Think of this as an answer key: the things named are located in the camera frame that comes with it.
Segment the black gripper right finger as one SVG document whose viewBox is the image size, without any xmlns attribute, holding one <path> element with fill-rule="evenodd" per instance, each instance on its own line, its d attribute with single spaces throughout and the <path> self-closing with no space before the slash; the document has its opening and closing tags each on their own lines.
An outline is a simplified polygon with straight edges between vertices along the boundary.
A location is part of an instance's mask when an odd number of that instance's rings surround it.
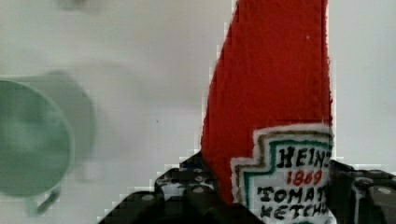
<svg viewBox="0 0 396 224">
<path fill-rule="evenodd" d="M 327 206 L 337 224 L 396 224 L 395 175 L 331 160 Z"/>
</svg>

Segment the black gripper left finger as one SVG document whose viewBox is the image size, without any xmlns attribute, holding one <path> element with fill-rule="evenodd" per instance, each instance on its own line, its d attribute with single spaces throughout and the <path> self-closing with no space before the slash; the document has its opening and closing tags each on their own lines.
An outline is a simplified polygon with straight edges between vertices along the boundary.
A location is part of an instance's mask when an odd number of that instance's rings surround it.
<svg viewBox="0 0 396 224">
<path fill-rule="evenodd" d="M 200 152 L 171 168 L 154 189 L 125 197 L 98 224 L 264 224 L 240 203 L 228 204 Z"/>
</svg>

